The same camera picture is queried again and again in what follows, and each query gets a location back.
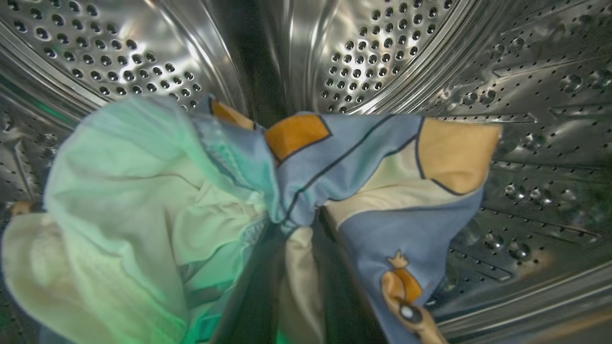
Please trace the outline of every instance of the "cartoon print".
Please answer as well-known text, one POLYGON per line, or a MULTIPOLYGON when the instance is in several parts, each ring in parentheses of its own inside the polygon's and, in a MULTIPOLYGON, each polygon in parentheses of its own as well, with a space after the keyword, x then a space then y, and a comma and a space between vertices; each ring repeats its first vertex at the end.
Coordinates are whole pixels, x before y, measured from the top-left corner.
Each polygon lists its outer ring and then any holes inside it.
POLYGON ((418 281, 406 270, 408 259, 397 250, 394 257, 387 257, 393 266, 381 278, 382 296, 395 317, 423 344, 447 344, 438 331, 431 314, 423 307, 413 304, 422 293, 418 281))
POLYGON ((408 259, 397 250, 395 257, 387 257, 387 261, 393 266, 393 270, 389 270, 382 276, 382 290, 387 290, 390 297, 399 297, 409 303, 413 303, 422 293, 418 281, 412 276, 406 268, 408 267, 408 259))

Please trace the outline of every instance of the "cloth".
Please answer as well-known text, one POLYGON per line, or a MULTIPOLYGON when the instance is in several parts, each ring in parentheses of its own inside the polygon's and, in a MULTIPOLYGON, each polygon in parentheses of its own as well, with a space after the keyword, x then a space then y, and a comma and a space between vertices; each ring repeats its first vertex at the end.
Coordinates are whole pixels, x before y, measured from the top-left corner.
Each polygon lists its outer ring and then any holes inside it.
MULTIPOLYGON (((272 220, 291 235, 324 206, 389 343, 416 343, 400 302, 423 305, 440 283, 450 240, 482 200, 499 127, 302 113, 265 135, 279 164, 272 220)), ((316 318, 320 296, 298 282, 309 279, 308 261, 288 268, 301 275, 294 291, 311 295, 302 311, 316 318)))
POLYGON ((87 117, 54 161, 48 213, 6 229, 10 291, 75 343, 193 342, 266 221, 262 192, 227 161, 234 126, 167 106, 131 99, 87 117))
POLYGON ((270 221, 288 238, 286 290, 322 342, 310 227, 324 206, 389 342, 417 343, 398 300, 423 304, 439 283, 498 135, 410 114, 299 113, 264 130, 213 98, 191 117, 114 103, 60 148, 48 213, 11 221, 7 285, 75 343, 191 344, 210 337, 270 221))

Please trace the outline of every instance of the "laundry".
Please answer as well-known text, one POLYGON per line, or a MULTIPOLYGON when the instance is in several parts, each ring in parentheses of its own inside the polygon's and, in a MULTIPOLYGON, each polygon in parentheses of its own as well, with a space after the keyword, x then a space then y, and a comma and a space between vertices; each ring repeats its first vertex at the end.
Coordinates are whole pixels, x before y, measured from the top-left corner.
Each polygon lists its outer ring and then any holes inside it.
POLYGON ((266 130, 213 97, 191 116, 166 99, 113 103, 61 146, 45 212, 13 217, 5 280, 74 343, 201 343, 274 228, 294 307, 325 342, 312 255, 324 209, 387 341, 442 343, 410 315, 428 316, 498 136, 412 114, 298 113, 266 130))

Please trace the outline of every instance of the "metal surface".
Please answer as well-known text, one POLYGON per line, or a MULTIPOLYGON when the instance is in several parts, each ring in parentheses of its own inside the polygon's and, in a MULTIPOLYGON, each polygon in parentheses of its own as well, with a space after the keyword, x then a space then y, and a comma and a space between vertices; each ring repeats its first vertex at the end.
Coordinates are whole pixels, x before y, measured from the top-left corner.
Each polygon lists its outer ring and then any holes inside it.
POLYGON ((3 0, 1 7, 2 60, 47 86, 50 103, 62 97, 90 110, 156 93, 187 110, 210 91, 248 112, 242 67, 206 3, 3 0))
MULTIPOLYGON (((0 227, 11 202, 39 195, 70 128, 119 88, 152 84, 186 108, 212 91, 267 125, 300 110, 421 111, 503 126, 482 209, 428 303, 443 333, 523 343, 612 304, 597 198, 612 195, 610 1, 1 1, 0 227)), ((8 342, 31 342, 32 323, 2 309, 8 342)))

